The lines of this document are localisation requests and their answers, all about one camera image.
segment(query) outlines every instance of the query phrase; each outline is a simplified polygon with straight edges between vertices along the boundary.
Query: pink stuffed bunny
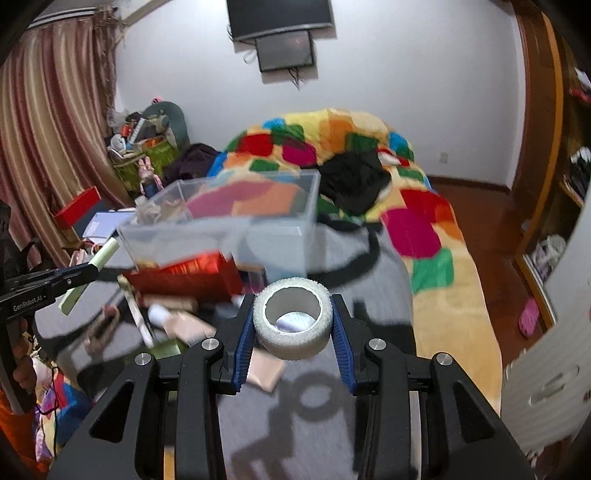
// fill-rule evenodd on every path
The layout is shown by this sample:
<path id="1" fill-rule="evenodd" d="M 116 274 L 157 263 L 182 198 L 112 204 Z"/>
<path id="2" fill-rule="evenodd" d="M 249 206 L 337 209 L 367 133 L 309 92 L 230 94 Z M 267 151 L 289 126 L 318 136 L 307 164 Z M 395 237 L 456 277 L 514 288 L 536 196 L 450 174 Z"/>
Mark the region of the pink stuffed bunny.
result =
<path id="1" fill-rule="evenodd" d="M 146 197 L 150 198 L 151 196 L 155 195 L 157 192 L 162 190 L 162 181 L 160 180 L 160 177 L 158 177 L 154 173 L 154 168 L 152 166 L 152 162 L 150 161 L 150 157 L 144 157 L 139 159 L 138 175 L 139 189 L 143 195 L 146 195 Z M 146 194 L 144 190 L 144 185 L 147 186 L 148 184 L 152 183 L 152 180 L 154 181 L 154 184 L 156 186 L 156 192 L 148 192 L 149 194 Z"/>

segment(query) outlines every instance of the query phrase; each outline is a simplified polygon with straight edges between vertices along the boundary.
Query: bottle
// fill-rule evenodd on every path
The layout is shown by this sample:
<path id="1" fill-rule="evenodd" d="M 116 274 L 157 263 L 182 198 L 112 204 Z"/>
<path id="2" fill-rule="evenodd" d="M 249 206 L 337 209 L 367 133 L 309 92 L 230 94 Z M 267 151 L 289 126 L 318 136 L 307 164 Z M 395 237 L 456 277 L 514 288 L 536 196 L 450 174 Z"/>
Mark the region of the bottle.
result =
<path id="1" fill-rule="evenodd" d="M 159 304 L 150 306 L 148 318 L 152 325 L 163 329 L 169 338 L 178 338 L 187 345 L 194 345 L 216 334 L 216 329 L 202 319 L 179 310 L 170 312 Z"/>

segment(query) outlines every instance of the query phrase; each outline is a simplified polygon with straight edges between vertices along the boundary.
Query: red shoebox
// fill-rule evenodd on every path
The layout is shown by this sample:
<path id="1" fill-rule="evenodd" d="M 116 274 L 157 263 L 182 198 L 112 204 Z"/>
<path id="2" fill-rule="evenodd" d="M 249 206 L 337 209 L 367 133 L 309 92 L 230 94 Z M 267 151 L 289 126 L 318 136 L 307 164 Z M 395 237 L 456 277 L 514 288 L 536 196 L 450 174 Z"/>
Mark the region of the red shoebox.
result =
<path id="1" fill-rule="evenodd" d="M 142 295 L 192 297 L 199 302 L 230 301 L 242 292 L 242 280 L 234 260 L 218 251 L 207 252 L 163 268 L 125 272 Z"/>
<path id="2" fill-rule="evenodd" d="M 91 187 L 79 194 L 69 205 L 66 205 L 53 218 L 62 230 L 72 228 L 95 204 L 100 202 L 100 194 L 96 187 Z"/>

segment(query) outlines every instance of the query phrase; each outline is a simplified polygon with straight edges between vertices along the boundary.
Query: transparent storage container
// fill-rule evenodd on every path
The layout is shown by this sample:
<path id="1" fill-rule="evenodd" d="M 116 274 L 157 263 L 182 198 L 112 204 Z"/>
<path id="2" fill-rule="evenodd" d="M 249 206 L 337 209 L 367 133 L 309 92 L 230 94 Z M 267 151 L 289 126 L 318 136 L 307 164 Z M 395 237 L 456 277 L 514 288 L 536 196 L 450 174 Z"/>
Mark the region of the transparent storage container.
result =
<path id="1" fill-rule="evenodd" d="M 237 264 L 262 265 L 269 282 L 305 277 L 320 174 L 317 171 L 224 171 L 179 180 L 118 226 L 136 266 L 219 250 Z"/>

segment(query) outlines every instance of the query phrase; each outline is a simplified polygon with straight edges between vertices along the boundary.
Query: wooden floor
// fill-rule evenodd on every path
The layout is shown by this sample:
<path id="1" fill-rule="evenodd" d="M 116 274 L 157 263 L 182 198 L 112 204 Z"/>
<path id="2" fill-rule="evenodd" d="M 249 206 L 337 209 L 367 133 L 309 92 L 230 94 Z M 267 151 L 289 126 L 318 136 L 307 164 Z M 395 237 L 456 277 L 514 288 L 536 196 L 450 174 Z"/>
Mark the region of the wooden floor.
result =
<path id="1" fill-rule="evenodd" d="M 529 293 L 512 262 L 521 230 L 511 197 L 505 192 L 479 187 L 436 181 L 431 185 L 448 199 L 456 213 L 480 275 L 486 308 L 506 365 L 542 335 L 539 324 L 531 339 L 524 338 L 517 326 Z"/>

